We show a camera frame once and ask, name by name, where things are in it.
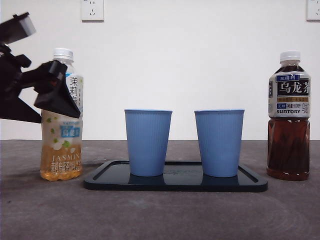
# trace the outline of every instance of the plastic bottle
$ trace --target plastic bottle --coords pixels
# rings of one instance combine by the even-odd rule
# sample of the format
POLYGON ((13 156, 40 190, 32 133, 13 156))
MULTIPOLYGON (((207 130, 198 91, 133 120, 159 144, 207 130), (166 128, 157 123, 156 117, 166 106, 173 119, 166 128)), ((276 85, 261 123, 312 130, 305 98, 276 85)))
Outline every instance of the plastic bottle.
POLYGON ((80 118, 72 118, 42 110, 42 154, 40 175, 49 181, 69 180, 82 173, 83 77, 76 73, 73 52, 66 48, 54 49, 54 60, 67 65, 66 85, 80 118))
POLYGON ((269 79, 267 174, 289 181, 309 177, 311 77, 299 62, 299 51, 282 52, 269 79))

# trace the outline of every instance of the blue plastic cup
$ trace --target blue plastic cup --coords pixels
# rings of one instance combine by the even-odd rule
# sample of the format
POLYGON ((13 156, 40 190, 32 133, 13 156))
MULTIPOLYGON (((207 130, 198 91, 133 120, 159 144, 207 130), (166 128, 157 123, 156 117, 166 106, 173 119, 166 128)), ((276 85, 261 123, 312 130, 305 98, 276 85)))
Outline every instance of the blue plastic cup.
POLYGON ((125 109, 124 112, 131 174, 162 175, 172 111, 125 109))
POLYGON ((203 173, 238 174, 244 109, 194 111, 203 173))

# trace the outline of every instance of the cup rim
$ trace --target cup rim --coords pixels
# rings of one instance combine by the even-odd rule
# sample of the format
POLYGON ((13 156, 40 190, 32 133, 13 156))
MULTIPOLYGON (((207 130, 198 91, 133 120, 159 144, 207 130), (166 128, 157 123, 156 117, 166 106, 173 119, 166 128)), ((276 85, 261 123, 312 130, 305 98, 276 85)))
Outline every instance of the cup rim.
POLYGON ((161 110, 161 109, 125 109, 125 112, 165 112, 165 113, 172 113, 171 110, 161 110))
POLYGON ((244 112, 245 110, 242 108, 236 109, 205 109, 205 110, 195 110, 195 113, 203 113, 203 112, 244 112))

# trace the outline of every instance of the black tray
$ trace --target black tray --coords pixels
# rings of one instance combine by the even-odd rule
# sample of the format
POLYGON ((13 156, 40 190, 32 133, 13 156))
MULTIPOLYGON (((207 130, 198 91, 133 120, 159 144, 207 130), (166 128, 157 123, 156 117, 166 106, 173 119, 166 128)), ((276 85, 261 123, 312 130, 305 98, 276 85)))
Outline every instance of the black tray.
POLYGON ((233 177, 213 177, 203 173, 200 161, 166 161, 163 175, 130 174, 129 161, 109 160, 89 173, 84 187, 90 190, 264 192, 268 182, 240 164, 233 177))

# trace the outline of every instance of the white wall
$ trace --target white wall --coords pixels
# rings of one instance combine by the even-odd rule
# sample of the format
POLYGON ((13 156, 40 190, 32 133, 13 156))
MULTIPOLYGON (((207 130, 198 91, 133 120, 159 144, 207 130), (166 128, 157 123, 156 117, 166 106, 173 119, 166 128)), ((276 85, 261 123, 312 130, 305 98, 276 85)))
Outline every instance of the white wall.
MULTIPOLYGON (((320 22, 306 22, 304 0, 105 0, 103 23, 81 22, 81 0, 2 0, 1 11, 2 21, 30 12, 37 33, 10 47, 31 69, 55 47, 74 50, 83 139, 126 139, 126 108, 173 110, 173 140, 197 139, 194 110, 244 108, 243 139, 265 140, 268 79, 290 49, 312 76, 320 139, 320 22)), ((32 105, 36 93, 22 98, 32 105)), ((1 120, 1 138, 41 139, 41 126, 1 120)))

